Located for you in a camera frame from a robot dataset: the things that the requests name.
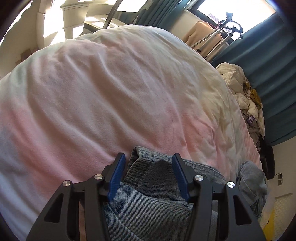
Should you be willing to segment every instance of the blue curtain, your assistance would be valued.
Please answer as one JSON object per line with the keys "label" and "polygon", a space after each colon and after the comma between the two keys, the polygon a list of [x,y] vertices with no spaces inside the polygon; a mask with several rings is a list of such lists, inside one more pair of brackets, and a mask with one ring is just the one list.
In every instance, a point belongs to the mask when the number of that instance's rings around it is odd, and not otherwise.
{"label": "blue curtain", "polygon": [[[169,31],[189,0],[154,0],[148,10],[141,10],[136,25],[147,25]],[[137,14],[123,12],[120,21],[131,24]]]}
{"label": "blue curtain", "polygon": [[234,41],[212,61],[243,68],[262,100],[265,140],[277,145],[296,135],[296,39],[274,14]]}

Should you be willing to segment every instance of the silver bolt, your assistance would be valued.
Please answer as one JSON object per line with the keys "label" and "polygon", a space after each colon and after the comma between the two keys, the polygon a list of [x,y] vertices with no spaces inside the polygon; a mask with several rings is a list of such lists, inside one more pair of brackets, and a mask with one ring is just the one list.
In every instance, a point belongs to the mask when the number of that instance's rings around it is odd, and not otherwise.
{"label": "silver bolt", "polygon": [[227,186],[228,186],[229,188],[234,188],[234,187],[235,187],[235,184],[234,184],[233,182],[228,182],[228,183],[227,183]]}
{"label": "silver bolt", "polygon": [[203,180],[203,176],[202,175],[196,175],[195,176],[195,180],[202,181]]}
{"label": "silver bolt", "polygon": [[66,180],[63,182],[63,186],[67,187],[71,184],[71,182],[69,180]]}
{"label": "silver bolt", "polygon": [[97,175],[94,176],[94,178],[96,180],[101,180],[103,178],[103,175],[102,174],[97,174]]}

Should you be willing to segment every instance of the pink blanket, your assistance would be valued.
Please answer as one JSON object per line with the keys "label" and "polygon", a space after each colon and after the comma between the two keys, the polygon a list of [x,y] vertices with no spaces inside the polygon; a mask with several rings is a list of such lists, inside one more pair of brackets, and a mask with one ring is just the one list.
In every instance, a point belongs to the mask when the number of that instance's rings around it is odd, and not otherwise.
{"label": "pink blanket", "polygon": [[85,181],[136,145],[180,153],[232,181],[246,159],[261,168],[219,73],[153,27],[37,51],[0,81],[0,115],[0,212],[21,241],[64,180]]}

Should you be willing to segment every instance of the denim pants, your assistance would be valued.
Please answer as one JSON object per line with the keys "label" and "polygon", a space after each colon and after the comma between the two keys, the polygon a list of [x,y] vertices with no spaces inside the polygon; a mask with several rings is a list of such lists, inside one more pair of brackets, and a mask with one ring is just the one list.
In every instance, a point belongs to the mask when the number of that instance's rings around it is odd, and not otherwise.
{"label": "denim pants", "polygon": [[[128,172],[116,197],[104,207],[112,241],[180,241],[184,239],[192,204],[181,197],[173,174],[172,156],[136,146],[128,163]],[[225,184],[214,168],[184,160],[197,175]],[[251,176],[242,176],[247,170]],[[239,189],[248,204],[260,216],[267,186],[264,173],[246,161],[238,178]],[[215,240],[217,212],[212,211],[209,240]]]}

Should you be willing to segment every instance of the bright window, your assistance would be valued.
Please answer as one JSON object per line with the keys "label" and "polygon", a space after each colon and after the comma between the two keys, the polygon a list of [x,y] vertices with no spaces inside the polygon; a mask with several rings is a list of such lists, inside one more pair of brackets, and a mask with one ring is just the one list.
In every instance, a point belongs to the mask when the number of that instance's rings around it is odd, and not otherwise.
{"label": "bright window", "polygon": [[[238,22],[244,29],[244,33],[255,27],[257,24],[266,20],[273,13],[274,9],[264,0],[199,0],[191,9],[191,12],[203,13],[215,23],[226,19],[226,12],[233,13],[232,20]],[[236,33],[232,37],[236,40],[239,34]]]}

